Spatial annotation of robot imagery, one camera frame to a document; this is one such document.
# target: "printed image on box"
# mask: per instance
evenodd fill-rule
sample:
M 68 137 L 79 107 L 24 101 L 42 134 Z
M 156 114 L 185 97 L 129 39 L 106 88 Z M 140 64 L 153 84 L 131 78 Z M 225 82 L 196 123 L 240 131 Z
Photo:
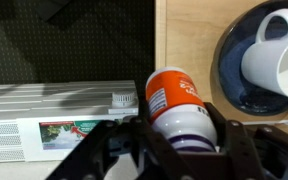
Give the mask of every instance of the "printed image on box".
M 41 122 L 43 149 L 73 149 L 100 121 Z

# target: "can label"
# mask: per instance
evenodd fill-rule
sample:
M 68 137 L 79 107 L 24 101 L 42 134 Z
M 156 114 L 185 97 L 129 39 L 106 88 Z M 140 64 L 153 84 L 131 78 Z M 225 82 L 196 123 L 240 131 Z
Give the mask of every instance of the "can label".
M 146 88 L 146 100 L 149 103 L 151 124 L 161 113 L 177 105 L 196 104 L 205 107 L 192 79 L 176 70 L 153 77 Z

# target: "white box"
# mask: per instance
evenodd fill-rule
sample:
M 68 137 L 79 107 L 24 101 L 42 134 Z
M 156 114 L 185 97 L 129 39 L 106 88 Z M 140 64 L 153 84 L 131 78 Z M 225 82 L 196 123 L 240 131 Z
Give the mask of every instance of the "white box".
M 0 162 L 62 160 L 101 120 L 137 115 L 137 98 L 130 107 L 112 107 L 112 92 L 136 94 L 132 82 L 88 82 L 73 90 L 61 89 L 74 83 L 61 83 L 47 85 L 49 91 L 34 84 L 0 93 Z

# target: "white mug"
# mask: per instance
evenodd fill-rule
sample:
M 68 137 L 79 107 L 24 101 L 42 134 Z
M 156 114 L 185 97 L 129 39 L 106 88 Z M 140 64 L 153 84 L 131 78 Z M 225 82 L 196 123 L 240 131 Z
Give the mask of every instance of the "white mug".
M 267 15 L 257 31 L 255 44 L 243 56 L 241 70 L 252 84 L 288 97 L 288 32 L 278 39 L 265 39 L 268 23 L 277 16 L 288 25 L 288 9 Z

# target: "blue plate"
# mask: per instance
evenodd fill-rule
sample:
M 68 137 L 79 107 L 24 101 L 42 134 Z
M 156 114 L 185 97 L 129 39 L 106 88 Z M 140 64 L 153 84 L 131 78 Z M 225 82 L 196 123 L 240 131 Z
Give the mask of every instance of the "blue plate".
M 288 110 L 288 97 L 265 90 L 248 82 L 241 72 L 245 51 L 255 43 L 255 35 L 262 20 L 269 13 L 288 8 L 287 0 L 268 1 L 237 19 L 219 40 L 215 50 L 218 78 L 225 97 L 237 109 L 252 115 L 275 115 Z M 281 18 L 272 19 L 266 38 L 281 37 L 287 25 Z

